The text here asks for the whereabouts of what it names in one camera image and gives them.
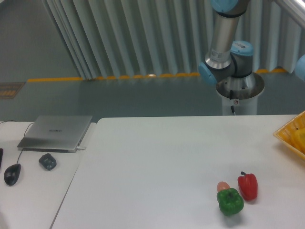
mouse cable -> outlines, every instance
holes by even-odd
[[[25,134],[26,134],[26,133],[27,133],[27,131],[28,131],[28,128],[25,130],[25,132],[24,132],[24,134],[23,134],[23,136],[24,136],[24,137],[25,137]],[[18,159],[17,159],[17,163],[16,163],[16,164],[18,164],[18,162],[19,162],[19,158],[20,158],[20,156],[21,156],[22,152],[23,152],[23,150],[21,150],[21,152],[20,152],[20,154],[19,154],[19,157],[18,157]]]
[[[15,120],[8,120],[8,121],[0,122],[0,124],[1,123],[6,123],[6,122],[15,122]]]

small black object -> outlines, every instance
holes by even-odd
[[[4,181],[8,186],[13,186],[18,178],[21,171],[20,164],[14,164],[8,167],[4,172]]]
[[[39,159],[39,163],[48,171],[52,170],[57,164],[55,158],[47,153]]]
[[[0,149],[0,168],[2,164],[3,149]]]

computer mouse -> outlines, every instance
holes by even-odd
[[[21,171],[20,164],[14,164],[8,167],[4,172],[4,181],[8,186],[13,186],[18,178]]]

white curtain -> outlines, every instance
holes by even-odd
[[[84,79],[198,72],[211,44],[210,0],[45,0]],[[254,46],[253,70],[292,72],[304,31],[274,3],[252,0],[236,40]]]

laptop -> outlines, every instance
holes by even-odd
[[[19,150],[75,153],[92,116],[41,115],[18,144]]]

